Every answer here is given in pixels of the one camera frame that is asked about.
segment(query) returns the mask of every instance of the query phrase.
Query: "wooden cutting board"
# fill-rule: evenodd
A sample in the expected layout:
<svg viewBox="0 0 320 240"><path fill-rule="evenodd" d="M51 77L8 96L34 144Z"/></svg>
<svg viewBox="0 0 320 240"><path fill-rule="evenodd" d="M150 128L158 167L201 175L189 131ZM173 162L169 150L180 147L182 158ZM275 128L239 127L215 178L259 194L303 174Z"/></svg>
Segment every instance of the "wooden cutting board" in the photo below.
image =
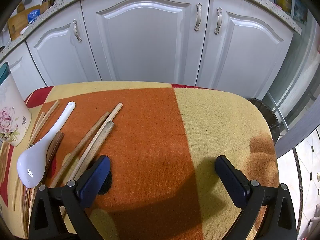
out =
<svg viewBox="0 0 320 240"><path fill-rule="evenodd" d="M25 9L22 12L17 13L15 16L9 18L8 28L12 41L18 38L20 36L20 32L28 26L28 14L36 9L40 9L40 4Z"/></svg>

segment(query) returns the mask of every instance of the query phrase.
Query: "trash bin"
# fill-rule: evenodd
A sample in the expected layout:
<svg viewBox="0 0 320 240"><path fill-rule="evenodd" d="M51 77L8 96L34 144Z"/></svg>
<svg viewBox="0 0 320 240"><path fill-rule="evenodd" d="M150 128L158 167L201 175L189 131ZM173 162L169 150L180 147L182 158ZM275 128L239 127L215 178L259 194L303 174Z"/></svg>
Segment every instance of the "trash bin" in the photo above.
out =
<svg viewBox="0 0 320 240"><path fill-rule="evenodd" d="M280 136L280 124L275 113L269 106L256 98L247 98L247 100L254 104L256 108L258 108L258 110L266 120L272 135L273 143L275 144Z"/></svg>

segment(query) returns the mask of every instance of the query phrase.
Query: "blue package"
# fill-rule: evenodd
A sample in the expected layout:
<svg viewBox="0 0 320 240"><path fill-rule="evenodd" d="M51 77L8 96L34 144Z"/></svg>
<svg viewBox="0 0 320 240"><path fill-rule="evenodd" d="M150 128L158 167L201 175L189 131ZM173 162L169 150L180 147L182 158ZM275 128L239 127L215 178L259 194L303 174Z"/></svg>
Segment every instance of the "blue package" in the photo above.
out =
<svg viewBox="0 0 320 240"><path fill-rule="evenodd" d="M33 10L28 13L28 22L33 22L40 15L40 9Z"/></svg>

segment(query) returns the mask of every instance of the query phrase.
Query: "floor tile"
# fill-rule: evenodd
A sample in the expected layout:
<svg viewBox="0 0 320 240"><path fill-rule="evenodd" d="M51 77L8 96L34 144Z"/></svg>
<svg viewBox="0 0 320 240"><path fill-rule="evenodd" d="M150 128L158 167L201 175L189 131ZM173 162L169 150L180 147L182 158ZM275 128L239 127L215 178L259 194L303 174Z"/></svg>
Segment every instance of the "floor tile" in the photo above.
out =
<svg viewBox="0 0 320 240"><path fill-rule="evenodd" d="M294 160L293 151L287 152L277 159L279 169L279 181L288 186L290 196L293 203L296 225L299 218L300 193L299 180L296 162Z"/></svg>
<svg viewBox="0 0 320 240"><path fill-rule="evenodd" d="M308 223L309 223L309 220L306 218L304 214L302 214L301 226L298 233L298 239L303 239L308 235L309 233Z"/></svg>
<svg viewBox="0 0 320 240"><path fill-rule="evenodd" d="M305 204L303 205L303 213L308 220L316 215L316 202L318 197L318 188L313 181L310 182L308 195Z"/></svg>
<svg viewBox="0 0 320 240"><path fill-rule="evenodd" d="M297 155L300 158L300 161L304 164L304 166L307 168L307 170L310 173L312 170L312 149L307 138L298 144L298 147L296 147L296 150L297 150Z"/></svg>
<svg viewBox="0 0 320 240"><path fill-rule="evenodd" d="M317 202L316 202L316 203L317 203L317 204L320 203L320 195L317 196Z"/></svg>
<svg viewBox="0 0 320 240"><path fill-rule="evenodd" d="M320 160L316 156L316 153L313 153L312 157L312 179L315 182L316 186L320 187Z"/></svg>
<svg viewBox="0 0 320 240"><path fill-rule="evenodd" d="M307 141L307 142L309 143L310 147L313 146L313 136L312 136L312 133L310 133L310 134L307 136L307 138L305 138L305 141Z"/></svg>
<svg viewBox="0 0 320 240"><path fill-rule="evenodd" d="M303 202L302 205L304 206L306 203L309 185L310 185L310 175L307 168L304 166L302 162L300 162L300 170L301 170L301 179L302 179L302 190L303 190Z"/></svg>
<svg viewBox="0 0 320 240"><path fill-rule="evenodd" d="M316 130L312 132L312 144L313 144L313 150L315 151L315 154L320 156L320 139L318 137L318 133Z"/></svg>

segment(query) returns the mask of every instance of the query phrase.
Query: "tiled floor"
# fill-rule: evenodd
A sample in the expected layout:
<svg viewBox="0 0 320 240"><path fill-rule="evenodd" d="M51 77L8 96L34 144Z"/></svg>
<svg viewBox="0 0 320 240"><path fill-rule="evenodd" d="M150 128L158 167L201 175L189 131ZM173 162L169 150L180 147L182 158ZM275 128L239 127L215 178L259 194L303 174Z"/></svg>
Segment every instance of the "tiled floor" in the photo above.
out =
<svg viewBox="0 0 320 240"><path fill-rule="evenodd" d="M308 237L308 240L312 240L320 233L320 223L310 221L313 217L320 216L316 214L316 205L320 203L320 138L318 132L320 132L320 127L295 147L299 165L296 164L293 150L278 158L280 183L287 184L290 190L297 226L300 211L297 166L300 166L303 197L298 239Z"/></svg>

